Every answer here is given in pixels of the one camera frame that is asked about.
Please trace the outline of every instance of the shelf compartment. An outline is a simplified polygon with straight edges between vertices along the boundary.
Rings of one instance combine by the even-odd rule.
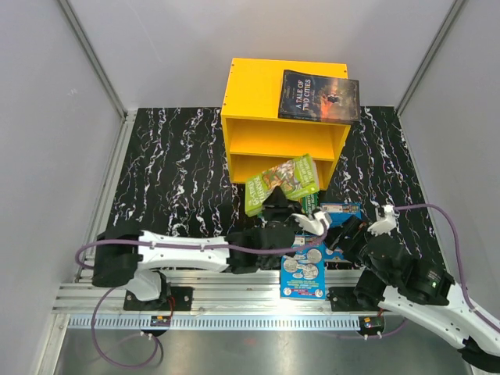
[[[231,155],[230,158],[234,167],[234,175],[231,181],[235,184],[243,184],[248,178],[289,160],[289,158],[255,155]],[[330,173],[334,162],[317,160],[315,163],[320,180],[320,189],[326,190],[328,185],[325,185],[325,177]]]
[[[333,162],[335,159],[331,128],[323,124],[227,119],[227,126],[232,133],[231,155],[293,159],[310,154],[315,160]]]

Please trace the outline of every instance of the book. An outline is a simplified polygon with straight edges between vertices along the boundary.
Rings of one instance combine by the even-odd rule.
[[[359,82],[285,70],[278,117],[351,125],[359,122]]]
[[[314,241],[313,236],[295,236],[292,246],[303,246]],[[282,298],[325,299],[324,245],[314,245],[296,252],[294,257],[281,258],[280,295]]]
[[[300,200],[302,210],[306,215],[311,215],[318,208],[318,193],[306,195]]]
[[[330,214],[330,228],[339,227],[352,215],[361,219],[361,205],[359,203],[321,203],[320,207]],[[325,262],[347,262],[339,248],[326,248]]]
[[[299,200],[320,190],[313,158],[306,154],[250,177],[245,183],[245,213],[255,216],[275,187],[280,186],[288,199]]]

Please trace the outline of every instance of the book title text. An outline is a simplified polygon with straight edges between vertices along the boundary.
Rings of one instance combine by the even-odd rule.
[[[248,193],[253,205],[259,205],[261,202],[266,200],[266,193],[264,192],[263,185],[260,182],[260,176],[256,176],[251,179],[248,183]]]
[[[311,95],[311,80],[298,80],[297,96],[295,97],[295,106],[302,111],[309,109],[309,96]]]
[[[306,158],[300,159],[297,162],[298,171],[302,177],[302,184],[310,184],[314,181],[313,171]]]

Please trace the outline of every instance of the blue book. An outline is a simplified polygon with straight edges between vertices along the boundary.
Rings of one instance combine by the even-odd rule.
[[[339,227],[352,215],[361,219],[361,205],[359,203],[321,203],[320,207],[330,214],[330,228]],[[325,262],[347,262],[339,248],[335,250],[326,248],[324,260]]]
[[[313,236],[295,236],[292,247],[306,245],[314,241]],[[294,257],[281,258],[280,292],[283,298],[325,299],[325,265],[323,254],[325,245],[314,245]]]

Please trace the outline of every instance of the metal floor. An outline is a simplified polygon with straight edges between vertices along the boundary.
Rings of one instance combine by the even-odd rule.
[[[130,334],[130,330],[100,330],[99,344],[111,348]],[[419,326],[409,323],[402,331],[382,340],[339,340],[323,332],[218,332],[172,330],[160,337],[165,348],[158,359],[134,374],[248,374],[271,375],[306,373],[328,375],[471,374],[451,346]],[[123,363],[139,363],[152,352],[144,338],[130,341],[109,352]],[[57,366],[58,375],[112,375],[121,370],[102,359],[92,362],[97,353],[89,330],[70,329]]]

